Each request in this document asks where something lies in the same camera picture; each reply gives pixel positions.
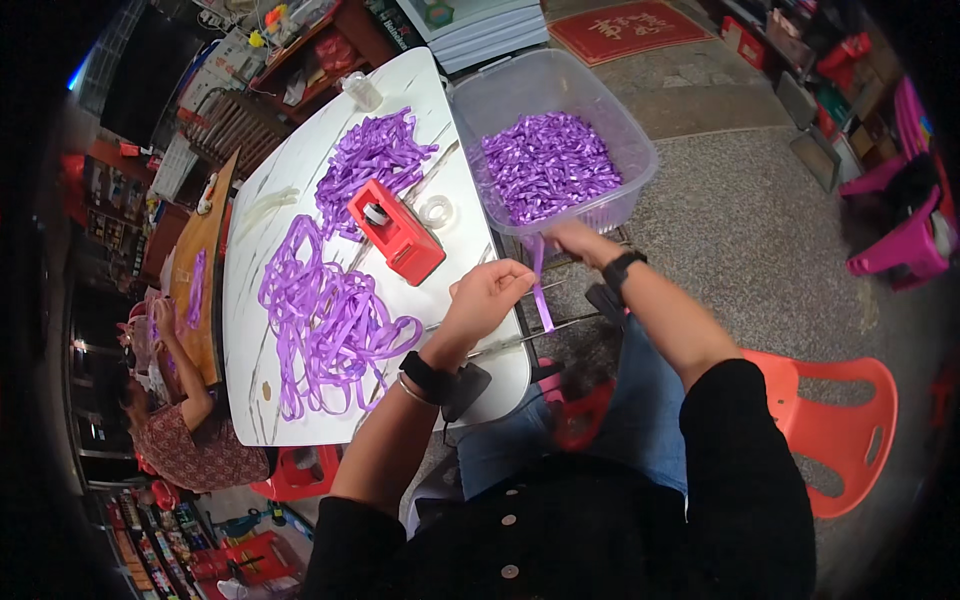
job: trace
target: blue jeans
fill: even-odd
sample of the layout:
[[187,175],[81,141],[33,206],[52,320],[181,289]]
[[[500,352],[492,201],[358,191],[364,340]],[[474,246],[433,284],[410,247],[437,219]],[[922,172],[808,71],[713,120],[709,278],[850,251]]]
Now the blue jeans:
[[[684,385],[633,315],[627,318],[616,388],[587,454],[635,468],[686,495],[680,433]],[[464,497],[470,499],[546,454],[558,451],[539,384],[506,417],[455,429]]]

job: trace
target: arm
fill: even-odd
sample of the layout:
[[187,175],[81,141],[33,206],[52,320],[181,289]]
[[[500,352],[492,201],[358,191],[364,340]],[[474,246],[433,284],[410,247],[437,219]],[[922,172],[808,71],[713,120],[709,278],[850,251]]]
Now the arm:
[[[602,271],[625,250],[580,221],[561,223],[547,236],[590,267]],[[684,390],[710,367],[743,358],[730,335],[696,300],[642,262],[627,269],[623,299],[654,346],[680,376]]]
[[[591,267],[624,251],[579,222],[549,234]],[[696,301],[643,263],[623,298],[687,391],[680,413],[689,492],[689,584],[709,597],[806,597],[813,516],[804,480],[767,410],[763,374]]]
[[166,345],[174,359],[183,392],[186,394],[186,400],[181,403],[180,407],[183,413],[183,421],[186,423],[187,429],[194,431],[213,410],[213,398],[206,391],[204,378],[200,375],[200,370],[187,356],[186,350],[183,349],[180,340],[177,339],[177,333],[174,331],[175,309],[173,302],[168,299],[155,300],[153,310],[155,311],[154,318],[156,319],[156,328],[160,333],[160,340]]
[[[476,343],[506,318],[535,278],[514,260],[475,267],[451,286],[453,302],[420,357],[435,370],[455,372]],[[404,383],[423,394],[405,376]],[[423,460],[437,411],[394,383],[350,443],[330,494],[396,516],[400,498]]]
[[160,371],[160,377],[163,378],[163,385],[167,388],[167,398],[171,404],[180,404],[183,401],[183,394],[180,392],[177,379],[170,371],[170,365],[167,364],[170,350],[167,349],[162,340],[154,342],[154,354],[156,355],[156,367]]

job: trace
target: white marble table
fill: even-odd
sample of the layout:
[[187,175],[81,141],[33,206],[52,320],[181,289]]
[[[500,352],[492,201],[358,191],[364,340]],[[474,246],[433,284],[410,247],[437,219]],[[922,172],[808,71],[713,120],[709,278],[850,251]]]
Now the white marble table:
[[[425,185],[415,185],[399,197],[414,210],[436,195],[447,196],[454,205],[450,223],[434,231],[446,251],[446,260],[419,287],[411,287],[391,271],[384,257],[371,248],[357,268],[376,279],[377,295],[390,310],[391,318],[412,315],[424,326],[438,323],[450,305],[447,288],[472,269],[492,242],[487,221],[470,179],[467,159],[450,115],[443,86],[433,57],[427,48],[410,50],[391,60],[371,75],[383,95],[383,104],[370,116],[382,116],[412,107],[417,116],[414,139],[419,144],[439,144],[440,150],[423,164]],[[364,414],[351,402],[342,416],[306,411],[300,420],[286,421],[279,410],[279,361],[276,337],[267,326],[267,311],[257,301],[264,265],[283,240],[293,218],[308,214],[320,219],[314,202],[317,182],[324,176],[327,158],[344,133],[360,123],[360,112],[346,94],[341,94],[301,125],[279,148],[264,160],[240,189],[233,202],[224,267],[223,332],[227,391],[237,438],[247,445],[337,444],[353,438]],[[275,208],[260,218],[245,219],[252,204],[286,186],[298,189],[295,204]],[[324,246],[324,260],[349,265],[360,244],[337,235]],[[301,249],[310,252],[308,246]],[[490,258],[495,257],[494,250]],[[520,332],[515,312],[479,348]],[[417,348],[429,338],[424,333]],[[396,378],[402,356],[378,366],[387,381]],[[516,346],[476,361],[492,375],[487,391],[464,417],[451,426],[498,419],[519,403],[530,382],[526,350]],[[374,387],[372,372],[363,380],[366,394]],[[271,393],[264,397],[264,383]],[[341,399],[336,388],[324,390],[324,398]],[[438,420],[437,427],[443,425]]]

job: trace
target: black shirt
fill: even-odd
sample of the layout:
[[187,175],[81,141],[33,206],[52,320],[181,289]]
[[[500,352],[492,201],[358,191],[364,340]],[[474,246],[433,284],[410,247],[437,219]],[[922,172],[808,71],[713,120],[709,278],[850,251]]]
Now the black shirt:
[[809,598],[813,515],[763,374],[713,367],[680,428],[686,518],[679,492],[577,454],[545,457],[409,542],[396,519],[327,497],[301,597]]

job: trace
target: silver bangle bracelet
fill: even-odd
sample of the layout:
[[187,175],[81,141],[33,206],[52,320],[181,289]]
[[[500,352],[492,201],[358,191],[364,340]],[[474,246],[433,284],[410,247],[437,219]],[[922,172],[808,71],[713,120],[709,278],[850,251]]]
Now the silver bangle bracelet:
[[408,385],[403,381],[402,375],[403,375],[403,371],[401,371],[401,372],[399,372],[399,373],[396,374],[396,383],[400,384],[400,387],[403,388],[403,391],[406,392],[408,396],[412,396],[412,397],[416,398],[417,400],[419,400],[420,402],[423,402],[424,404],[429,404],[429,402],[427,402],[426,400],[424,400],[424,399],[421,398],[420,396],[417,396],[416,394],[414,394],[414,391],[410,389],[410,386],[408,386]]

